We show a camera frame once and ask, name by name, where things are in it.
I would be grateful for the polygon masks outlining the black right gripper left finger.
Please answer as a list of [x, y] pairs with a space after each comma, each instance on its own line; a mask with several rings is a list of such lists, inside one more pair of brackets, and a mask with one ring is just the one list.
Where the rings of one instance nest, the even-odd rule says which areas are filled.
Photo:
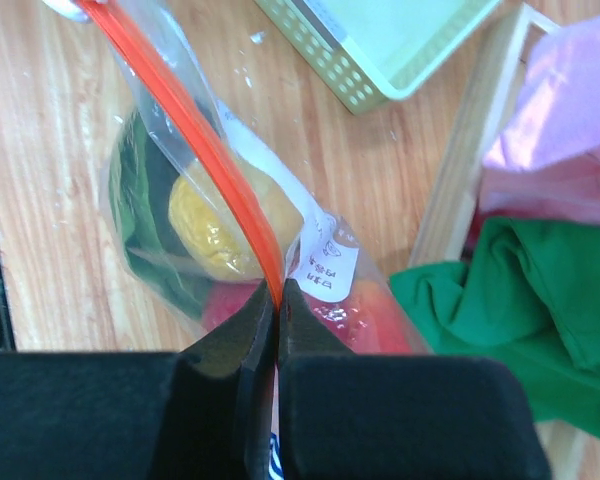
[[274, 312], [180, 352], [0, 353], [0, 479], [264, 479]]

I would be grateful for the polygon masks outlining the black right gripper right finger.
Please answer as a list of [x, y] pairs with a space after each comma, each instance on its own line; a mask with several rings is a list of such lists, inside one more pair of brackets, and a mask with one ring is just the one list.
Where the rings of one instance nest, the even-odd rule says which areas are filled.
[[279, 317], [288, 479], [548, 479], [521, 384], [466, 356], [358, 355], [287, 281]]

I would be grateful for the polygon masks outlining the clear zip top bag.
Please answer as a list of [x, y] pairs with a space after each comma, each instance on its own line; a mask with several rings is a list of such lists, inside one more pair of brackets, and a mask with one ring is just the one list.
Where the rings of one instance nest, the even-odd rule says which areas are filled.
[[[240, 226], [275, 302], [285, 281], [303, 296], [328, 303], [346, 299], [357, 280], [388, 287], [356, 235], [341, 217], [325, 211], [278, 156], [210, 88], [184, 32], [162, 1], [55, 1], [60, 15], [93, 23], [105, 35], [150, 138], [179, 176], [197, 161]], [[240, 157], [269, 175], [301, 213], [304, 223], [282, 252]]]

